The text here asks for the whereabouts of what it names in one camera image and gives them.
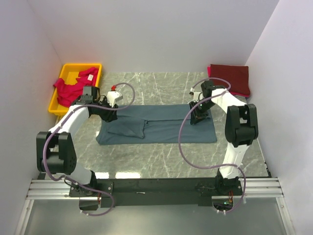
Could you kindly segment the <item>blue-grey t shirt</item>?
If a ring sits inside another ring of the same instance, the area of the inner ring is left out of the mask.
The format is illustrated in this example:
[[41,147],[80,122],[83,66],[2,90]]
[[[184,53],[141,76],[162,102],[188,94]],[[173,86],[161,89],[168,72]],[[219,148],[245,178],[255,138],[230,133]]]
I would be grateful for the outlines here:
[[[99,145],[178,143],[180,126],[190,111],[188,104],[132,105],[117,111],[117,120],[102,121],[96,137]],[[181,143],[215,143],[211,117],[195,124],[186,119]]]

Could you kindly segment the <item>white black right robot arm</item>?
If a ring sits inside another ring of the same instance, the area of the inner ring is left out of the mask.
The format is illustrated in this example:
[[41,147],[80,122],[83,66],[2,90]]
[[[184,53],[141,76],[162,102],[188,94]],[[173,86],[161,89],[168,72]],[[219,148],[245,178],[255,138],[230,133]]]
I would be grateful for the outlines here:
[[218,167],[214,190],[219,195],[226,195],[239,186],[240,170],[243,157],[258,137],[257,109],[253,104],[245,104],[233,96],[223,85],[215,85],[212,80],[202,80],[201,92],[192,86],[189,102],[192,110],[190,124],[195,125],[209,116],[209,110],[217,105],[226,113],[224,135],[227,148],[223,166]]

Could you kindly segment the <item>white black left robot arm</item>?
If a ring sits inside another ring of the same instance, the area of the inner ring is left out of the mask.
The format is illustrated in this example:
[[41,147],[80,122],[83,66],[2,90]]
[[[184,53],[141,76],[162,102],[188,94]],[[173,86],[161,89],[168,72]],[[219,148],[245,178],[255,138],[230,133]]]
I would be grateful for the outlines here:
[[72,190],[87,197],[98,193],[97,179],[93,171],[78,164],[72,138],[91,115],[97,115],[105,122],[116,120],[117,101],[123,98],[116,86],[112,86],[107,95],[99,92],[98,87],[85,86],[60,123],[36,136],[37,169],[49,171],[51,175],[60,174]]

